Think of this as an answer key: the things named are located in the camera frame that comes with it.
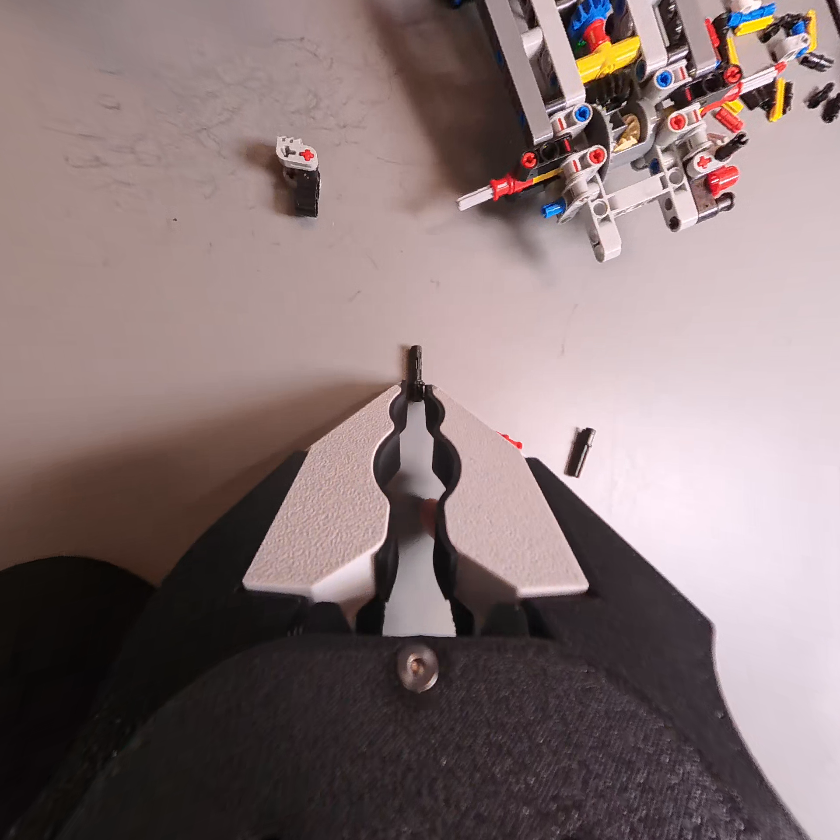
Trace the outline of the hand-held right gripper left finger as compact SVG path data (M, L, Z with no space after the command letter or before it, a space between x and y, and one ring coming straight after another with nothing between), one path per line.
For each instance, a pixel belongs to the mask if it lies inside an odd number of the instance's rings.
M250 592L332 603L354 627L389 600L398 565L387 488L401 467L403 388L362 406L307 450L243 578Z

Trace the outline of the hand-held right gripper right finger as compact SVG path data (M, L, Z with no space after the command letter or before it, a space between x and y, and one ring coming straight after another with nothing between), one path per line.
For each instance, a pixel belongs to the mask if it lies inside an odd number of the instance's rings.
M586 593L585 573L521 450L435 386L427 388L427 431L443 489L434 570L456 622Z

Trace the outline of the black toy beam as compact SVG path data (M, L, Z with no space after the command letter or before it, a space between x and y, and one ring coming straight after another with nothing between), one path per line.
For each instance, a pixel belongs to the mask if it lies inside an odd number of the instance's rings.
M291 189L295 215L317 218L321 188L319 168L302 170L288 167L284 178Z

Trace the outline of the long black toy pin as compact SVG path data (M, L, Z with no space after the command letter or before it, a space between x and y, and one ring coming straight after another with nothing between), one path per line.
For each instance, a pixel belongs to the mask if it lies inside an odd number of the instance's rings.
M581 427L575 430L570 453L566 460L564 474L567 477L579 478L585 462L592 450L596 431L593 427Z

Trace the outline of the toy car chassis model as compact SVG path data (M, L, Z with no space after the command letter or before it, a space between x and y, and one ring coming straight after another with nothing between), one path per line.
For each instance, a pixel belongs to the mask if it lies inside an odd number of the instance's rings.
M732 210L745 144L711 132L740 93L725 32L697 2L479 3L524 146L509 173L458 210L543 189L541 215L580 217L596 260L618 257L619 217L657 204L680 232Z

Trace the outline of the cluster of small toy pieces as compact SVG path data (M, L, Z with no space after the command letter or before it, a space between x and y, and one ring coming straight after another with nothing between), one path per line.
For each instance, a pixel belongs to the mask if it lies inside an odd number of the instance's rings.
M733 93L710 107L711 114L732 134L744 130L742 111L760 111L776 123L793 107L794 89L784 73L793 67L825 74L835 68L835 59L818 48L817 12L780 13L776 2L726 2L726 11L712 22L719 39L721 68L731 79ZM741 62L737 42L755 37L767 50L769 65L748 73Z

